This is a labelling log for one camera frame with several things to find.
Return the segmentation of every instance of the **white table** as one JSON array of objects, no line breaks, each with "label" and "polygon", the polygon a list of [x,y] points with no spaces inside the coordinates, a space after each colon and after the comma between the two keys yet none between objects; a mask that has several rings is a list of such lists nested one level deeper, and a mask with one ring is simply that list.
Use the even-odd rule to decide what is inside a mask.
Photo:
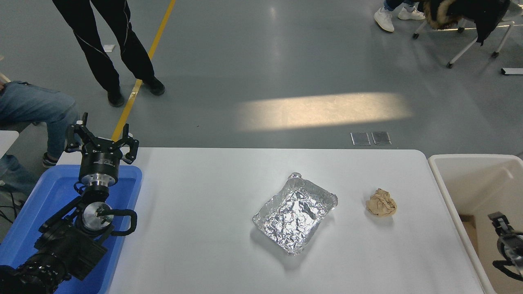
[{"label": "white table", "polygon": [[7,152],[7,150],[9,150],[17,138],[17,131],[0,130],[0,153],[2,154],[0,157],[4,156],[4,154]]},{"label": "white table", "polygon": [[[109,293],[483,293],[419,151],[140,148],[134,164],[138,228]],[[292,172],[339,199],[296,257],[251,222]],[[366,211],[377,188],[394,216]]]}]

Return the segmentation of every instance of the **fur hood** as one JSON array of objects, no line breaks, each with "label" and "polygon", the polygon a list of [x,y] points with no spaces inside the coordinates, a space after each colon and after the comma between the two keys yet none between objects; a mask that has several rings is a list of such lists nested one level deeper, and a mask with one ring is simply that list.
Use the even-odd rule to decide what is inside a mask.
[{"label": "fur hood", "polygon": [[425,18],[429,25],[436,30],[443,30],[452,27],[457,24],[462,15],[447,15],[450,5],[457,0],[443,0],[443,1],[423,1],[420,4],[423,5],[425,11]]}]

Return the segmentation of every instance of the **white plastic bin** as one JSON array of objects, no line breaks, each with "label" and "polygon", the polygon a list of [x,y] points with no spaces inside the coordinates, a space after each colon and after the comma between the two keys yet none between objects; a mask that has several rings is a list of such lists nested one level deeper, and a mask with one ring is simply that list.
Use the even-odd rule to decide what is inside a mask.
[{"label": "white plastic bin", "polygon": [[[504,258],[487,216],[500,211],[515,230],[523,231],[523,161],[494,154],[434,155],[428,161],[485,293],[523,294],[523,282],[492,266],[492,261]],[[478,254],[458,214],[474,215]]]}]

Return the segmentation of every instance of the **person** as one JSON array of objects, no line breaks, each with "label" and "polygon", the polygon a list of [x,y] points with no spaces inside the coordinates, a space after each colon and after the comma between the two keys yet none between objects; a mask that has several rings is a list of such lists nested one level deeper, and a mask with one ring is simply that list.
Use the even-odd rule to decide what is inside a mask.
[{"label": "person", "polygon": [[[47,152],[42,157],[45,168],[55,166],[65,148],[69,125],[78,120],[76,101],[69,95],[27,82],[0,81],[0,120],[6,122],[45,122]],[[5,187],[29,197],[38,178],[26,170],[13,155],[0,159],[0,180]]]},{"label": "person", "polygon": [[414,2],[410,0],[385,0],[383,1],[383,7],[378,9],[374,13],[374,20],[378,25],[388,31],[393,32],[394,26],[392,25],[392,12],[399,6],[401,3],[405,3],[405,6],[401,8],[400,13],[397,17],[401,20],[422,20],[425,19],[425,14],[419,12],[414,6]]},{"label": "person", "polygon": [[125,99],[120,91],[118,72],[102,47],[91,3],[115,34],[122,61],[134,77],[142,80],[154,95],[165,92],[165,86],[154,76],[146,50],[132,30],[127,0],[53,0],[53,3],[73,29],[95,79],[107,91],[112,106],[122,106]]}]

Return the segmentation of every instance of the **yellow floor line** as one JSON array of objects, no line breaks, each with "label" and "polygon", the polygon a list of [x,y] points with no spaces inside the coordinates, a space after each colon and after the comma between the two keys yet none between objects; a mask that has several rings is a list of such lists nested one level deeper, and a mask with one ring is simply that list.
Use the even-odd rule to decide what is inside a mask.
[{"label": "yellow floor line", "polygon": [[[154,37],[153,44],[151,45],[151,48],[149,49],[149,58],[151,60],[153,59],[154,52],[156,52],[156,47],[158,47],[158,43],[160,42],[160,38],[162,37],[163,31],[165,29],[165,26],[167,25],[167,21],[169,20],[170,13],[173,11],[173,7],[174,7],[175,3],[176,3],[176,0],[171,0],[171,2],[169,3],[167,11],[165,12],[164,18],[162,20],[162,23],[160,24],[160,27],[158,28],[158,32],[156,32],[156,37]],[[142,86],[142,81],[136,80],[136,83],[134,84],[134,87],[131,91],[131,95],[129,96],[126,106],[123,109],[122,115],[120,116],[120,119],[118,120],[118,123],[116,124],[115,131],[112,133],[111,140],[116,142],[119,139],[120,134],[122,133],[123,125],[125,125],[127,122],[127,118],[129,117],[129,113],[131,112],[132,106],[134,104],[134,100],[136,99],[136,95],[138,95],[138,91],[140,90],[141,86]]]}]

